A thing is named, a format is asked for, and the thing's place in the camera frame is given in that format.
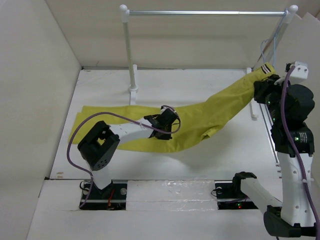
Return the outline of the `yellow trousers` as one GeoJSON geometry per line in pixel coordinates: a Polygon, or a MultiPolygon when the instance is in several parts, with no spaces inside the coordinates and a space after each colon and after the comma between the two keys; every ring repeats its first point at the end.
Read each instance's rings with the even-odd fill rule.
{"type": "MultiPolygon", "coordinates": [[[[181,128],[173,134],[172,139],[140,138],[119,145],[118,150],[175,153],[191,148],[216,134],[251,101],[254,97],[254,82],[263,82],[275,74],[274,67],[267,62],[227,88],[210,96],[205,102],[175,108],[181,119],[181,128]]],[[[139,105],[83,106],[82,111],[76,115],[68,142],[83,120],[99,112],[111,112],[137,121],[144,116],[157,114],[159,108],[139,105]]],[[[101,120],[112,125],[128,123],[124,119],[111,115],[96,116],[80,128],[72,143],[80,143],[94,124],[101,120]]]]}

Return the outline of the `blue wire hanger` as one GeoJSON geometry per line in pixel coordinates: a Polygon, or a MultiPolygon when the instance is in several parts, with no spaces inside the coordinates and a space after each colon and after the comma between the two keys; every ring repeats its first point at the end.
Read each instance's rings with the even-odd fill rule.
{"type": "Polygon", "coordinates": [[[277,36],[282,28],[287,13],[288,9],[286,8],[284,10],[283,16],[280,18],[279,22],[277,23],[277,26],[275,27],[270,37],[268,39],[262,40],[260,44],[260,58],[262,59],[263,64],[269,62],[270,60],[274,61],[275,59],[274,54],[276,51],[277,36]]]}

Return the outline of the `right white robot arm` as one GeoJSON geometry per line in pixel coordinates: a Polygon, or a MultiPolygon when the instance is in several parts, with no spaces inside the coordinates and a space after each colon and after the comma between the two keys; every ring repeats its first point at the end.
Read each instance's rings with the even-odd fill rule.
{"type": "Polygon", "coordinates": [[[320,218],[311,197],[314,136],[305,120],[315,107],[313,92],[293,71],[254,83],[254,99],[272,118],[271,138],[280,164],[282,200],[271,195],[252,172],[236,173],[231,191],[246,196],[263,214],[269,235],[276,238],[320,238],[320,218]]]}

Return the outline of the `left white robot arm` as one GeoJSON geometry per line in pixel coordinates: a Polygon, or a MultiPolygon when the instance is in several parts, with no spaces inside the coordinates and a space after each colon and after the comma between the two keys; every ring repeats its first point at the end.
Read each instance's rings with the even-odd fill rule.
{"type": "Polygon", "coordinates": [[[108,164],[118,146],[139,139],[156,138],[170,140],[176,131],[172,125],[181,120],[177,112],[164,106],[160,114],[146,115],[138,120],[123,117],[126,123],[107,124],[98,121],[77,145],[82,158],[88,164],[92,175],[94,192],[100,198],[111,194],[112,178],[109,175],[108,164]]]}

